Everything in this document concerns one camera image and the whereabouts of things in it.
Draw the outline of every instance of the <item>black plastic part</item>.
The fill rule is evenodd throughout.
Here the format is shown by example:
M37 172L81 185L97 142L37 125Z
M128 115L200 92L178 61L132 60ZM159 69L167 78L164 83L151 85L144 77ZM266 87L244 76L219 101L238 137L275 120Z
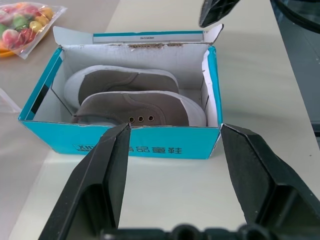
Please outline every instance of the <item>black plastic part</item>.
M312 125L313 131L314 131L314 135L317 138L320 138L320 124L311 124L311 125Z
M199 26L205 28L218 22L220 19L230 13L240 0L204 0Z
M298 26L307 29L309 31L312 31L316 34L320 34L320 24L311 21L298 13L291 10L288 6L286 6L282 1L280 0L273 0L275 2L276 6L280 9L280 11L293 23L297 24ZM299 0L299 2L319 2L319 0Z
M245 128L221 128L232 185L248 224L320 227L320 202L299 175Z
M109 129L70 175L39 239L97 239L116 229L127 177L131 128Z
M108 130L74 169L39 239L320 240L320 202L298 174L248 129L224 124L221 136L248 223L237 232L201 232L191 225L172 232L118 229L130 139L130 126L121 125Z

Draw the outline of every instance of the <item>plastic bag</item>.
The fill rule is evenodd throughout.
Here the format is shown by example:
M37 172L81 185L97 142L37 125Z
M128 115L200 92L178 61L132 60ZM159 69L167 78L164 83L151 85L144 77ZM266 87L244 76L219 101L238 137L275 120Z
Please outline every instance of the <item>plastic bag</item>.
M0 113L20 113L21 108L0 88Z
M26 59L66 9L35 2L0 3L0 51Z

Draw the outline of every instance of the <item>canvas shoe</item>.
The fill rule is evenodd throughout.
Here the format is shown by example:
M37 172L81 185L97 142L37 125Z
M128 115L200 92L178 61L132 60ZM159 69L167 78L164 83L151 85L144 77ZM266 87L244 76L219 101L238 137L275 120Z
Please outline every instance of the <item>canvas shoe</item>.
M113 91L88 96L72 123L114 126L205 127L202 108L191 99L170 91Z
M179 93L178 82L170 72L95 65L73 74L64 86L64 98L80 108L90 95L115 91L169 91Z

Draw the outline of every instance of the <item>label on box lid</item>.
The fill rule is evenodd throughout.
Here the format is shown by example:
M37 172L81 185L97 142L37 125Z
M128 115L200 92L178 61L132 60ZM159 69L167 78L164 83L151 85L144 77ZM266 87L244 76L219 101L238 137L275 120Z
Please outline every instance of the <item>label on box lid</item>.
M209 31L155 31L87 33L54 26L53 35L59 45L90 45L114 43L204 43L213 44L224 28L223 24Z

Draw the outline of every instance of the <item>bag of candy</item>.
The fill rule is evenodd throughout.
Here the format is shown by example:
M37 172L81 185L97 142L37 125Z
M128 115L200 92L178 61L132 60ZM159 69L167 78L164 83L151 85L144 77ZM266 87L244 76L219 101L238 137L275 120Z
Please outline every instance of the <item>bag of candy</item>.
M13 52L26 59L66 9L35 2L0 3L0 57Z

